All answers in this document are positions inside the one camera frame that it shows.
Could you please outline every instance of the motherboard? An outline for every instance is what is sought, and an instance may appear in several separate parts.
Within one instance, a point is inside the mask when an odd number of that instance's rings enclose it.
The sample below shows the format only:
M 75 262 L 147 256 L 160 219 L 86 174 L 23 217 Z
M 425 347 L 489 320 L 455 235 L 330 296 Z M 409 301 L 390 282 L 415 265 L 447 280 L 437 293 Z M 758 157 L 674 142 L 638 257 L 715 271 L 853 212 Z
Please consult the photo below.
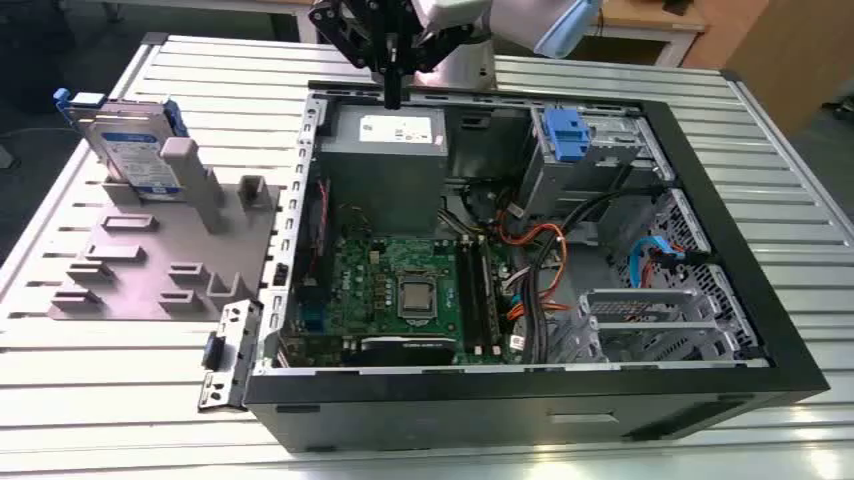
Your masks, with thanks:
M 406 338 L 450 350 L 454 364 L 505 363 L 493 273 L 502 259 L 490 250 L 483 240 L 339 238 L 331 299 L 303 305 L 308 333 L 288 339 L 290 357 L 338 366 L 365 339 Z

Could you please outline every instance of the cpu socket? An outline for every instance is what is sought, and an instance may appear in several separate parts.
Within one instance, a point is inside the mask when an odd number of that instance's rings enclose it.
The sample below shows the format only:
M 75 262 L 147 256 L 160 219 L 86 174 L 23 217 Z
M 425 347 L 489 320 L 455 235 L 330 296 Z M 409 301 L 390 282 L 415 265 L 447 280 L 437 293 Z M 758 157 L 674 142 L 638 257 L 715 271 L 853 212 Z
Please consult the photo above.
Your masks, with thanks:
M 398 277 L 398 316 L 414 327 L 437 318 L 437 280 L 422 275 Z

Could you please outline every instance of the power supply label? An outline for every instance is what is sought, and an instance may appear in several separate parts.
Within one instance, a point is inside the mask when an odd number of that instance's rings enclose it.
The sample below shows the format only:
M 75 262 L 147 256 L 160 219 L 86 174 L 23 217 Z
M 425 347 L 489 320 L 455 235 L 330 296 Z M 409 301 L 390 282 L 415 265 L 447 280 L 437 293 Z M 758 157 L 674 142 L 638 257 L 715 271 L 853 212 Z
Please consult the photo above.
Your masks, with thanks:
M 172 168 L 160 158 L 160 142 L 146 133 L 102 133 L 110 157 L 128 183 L 143 193 L 171 195 L 182 188 Z
M 433 143 L 430 118 L 366 115 L 359 121 L 359 141 Z

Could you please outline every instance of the expansion slot bracket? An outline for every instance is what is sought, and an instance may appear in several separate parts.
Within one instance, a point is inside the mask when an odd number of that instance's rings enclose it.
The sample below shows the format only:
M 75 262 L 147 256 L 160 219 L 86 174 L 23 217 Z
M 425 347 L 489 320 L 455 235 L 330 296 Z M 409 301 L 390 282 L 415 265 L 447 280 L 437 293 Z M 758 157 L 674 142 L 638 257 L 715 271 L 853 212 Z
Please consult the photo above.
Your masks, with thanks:
M 199 395 L 199 412 L 232 410 L 244 412 L 243 394 L 252 369 L 252 355 L 262 305 L 252 300 L 230 303 L 223 308 L 219 328 L 204 346 L 204 383 Z

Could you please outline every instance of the metal workbench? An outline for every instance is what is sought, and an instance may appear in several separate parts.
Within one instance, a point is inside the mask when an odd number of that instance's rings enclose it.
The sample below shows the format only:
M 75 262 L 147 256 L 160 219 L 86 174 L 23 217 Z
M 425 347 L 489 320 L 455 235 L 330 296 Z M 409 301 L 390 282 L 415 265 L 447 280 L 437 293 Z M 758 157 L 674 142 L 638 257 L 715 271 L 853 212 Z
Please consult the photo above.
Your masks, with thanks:
M 497 70 L 502 90 L 671 104 L 833 389 L 673 443 L 291 455 L 250 414 L 196 413 L 202 347 L 214 323 L 47 318 L 66 266 L 108 201 L 99 185 L 106 169 L 82 143 L 0 271 L 0 473 L 854 476 L 853 229 L 750 93 L 698 70 L 511 57 L 498 58 Z M 140 47 L 112 95 L 171 94 L 220 181 L 262 174 L 287 187 L 312 78 L 367 79 L 327 46 L 170 37 Z M 188 466 L 190 472 L 164 471 Z M 286 468 L 291 476 L 283 477 Z

